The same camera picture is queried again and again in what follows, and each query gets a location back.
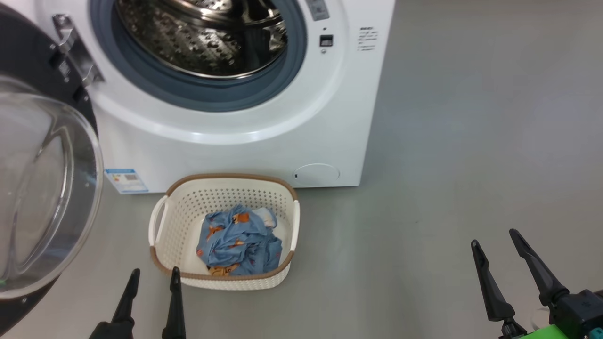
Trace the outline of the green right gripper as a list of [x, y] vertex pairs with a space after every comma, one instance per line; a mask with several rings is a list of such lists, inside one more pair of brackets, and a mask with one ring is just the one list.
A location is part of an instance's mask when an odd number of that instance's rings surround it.
[[489, 260], [477, 240], [471, 242], [474, 264], [485, 311], [491, 322], [502, 322], [502, 338], [520, 339], [601, 339], [603, 325], [602, 291], [583, 290], [571, 294], [523, 238], [510, 229], [510, 237], [526, 261], [538, 288], [539, 300], [549, 308], [549, 326], [530, 333], [515, 321], [515, 310], [506, 302], [489, 270]]

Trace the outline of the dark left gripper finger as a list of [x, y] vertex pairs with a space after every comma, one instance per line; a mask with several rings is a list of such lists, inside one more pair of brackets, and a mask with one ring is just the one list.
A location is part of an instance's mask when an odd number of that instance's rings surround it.
[[177, 266], [172, 269], [170, 292], [170, 306], [166, 326], [162, 331], [162, 339], [185, 339], [187, 333], [181, 291], [181, 276]]
[[112, 320], [99, 322], [91, 339], [132, 339], [134, 318], [131, 315], [133, 302], [138, 293], [140, 269], [136, 268], [130, 275], [129, 281], [120, 298]]

